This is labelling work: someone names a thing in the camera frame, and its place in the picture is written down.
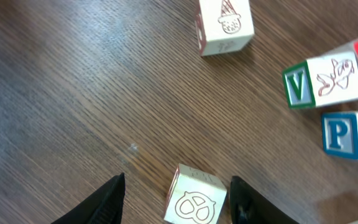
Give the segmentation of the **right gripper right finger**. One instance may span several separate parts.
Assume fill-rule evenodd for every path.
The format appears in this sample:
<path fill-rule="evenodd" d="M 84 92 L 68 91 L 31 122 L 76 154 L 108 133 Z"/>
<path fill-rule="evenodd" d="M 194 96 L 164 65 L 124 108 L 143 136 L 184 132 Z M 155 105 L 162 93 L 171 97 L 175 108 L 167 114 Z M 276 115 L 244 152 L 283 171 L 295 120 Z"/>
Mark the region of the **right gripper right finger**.
<path fill-rule="evenodd" d="M 298 224 L 237 175 L 229 188 L 232 224 Z"/>

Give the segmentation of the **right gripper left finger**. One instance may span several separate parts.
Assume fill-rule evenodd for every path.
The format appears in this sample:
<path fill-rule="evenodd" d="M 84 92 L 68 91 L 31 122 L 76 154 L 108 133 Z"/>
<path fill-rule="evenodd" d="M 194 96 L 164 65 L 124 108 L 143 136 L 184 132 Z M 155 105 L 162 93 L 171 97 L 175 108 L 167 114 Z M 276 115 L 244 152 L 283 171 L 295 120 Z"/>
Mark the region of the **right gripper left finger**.
<path fill-rule="evenodd" d="M 52 224 L 121 224 L 125 192 L 124 173 L 115 175 Z"/>

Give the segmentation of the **red Y letter block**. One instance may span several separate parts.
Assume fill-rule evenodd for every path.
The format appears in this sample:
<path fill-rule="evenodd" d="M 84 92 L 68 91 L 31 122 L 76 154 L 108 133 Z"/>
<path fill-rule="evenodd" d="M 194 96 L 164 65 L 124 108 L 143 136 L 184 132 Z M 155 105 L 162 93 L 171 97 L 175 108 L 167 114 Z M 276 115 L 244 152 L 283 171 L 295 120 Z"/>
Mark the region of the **red Y letter block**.
<path fill-rule="evenodd" d="M 179 164 L 163 219 L 174 224 L 217 224 L 227 188 L 215 175 Z"/>

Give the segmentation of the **red O letter block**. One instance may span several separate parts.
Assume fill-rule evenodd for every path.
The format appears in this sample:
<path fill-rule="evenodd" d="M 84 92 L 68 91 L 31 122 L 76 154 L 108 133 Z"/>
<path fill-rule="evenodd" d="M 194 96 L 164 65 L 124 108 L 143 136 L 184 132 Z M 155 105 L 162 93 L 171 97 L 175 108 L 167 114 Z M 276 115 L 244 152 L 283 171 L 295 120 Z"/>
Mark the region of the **red O letter block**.
<path fill-rule="evenodd" d="M 255 35 L 249 0 L 197 0 L 195 27 L 202 57 L 240 51 Z"/>

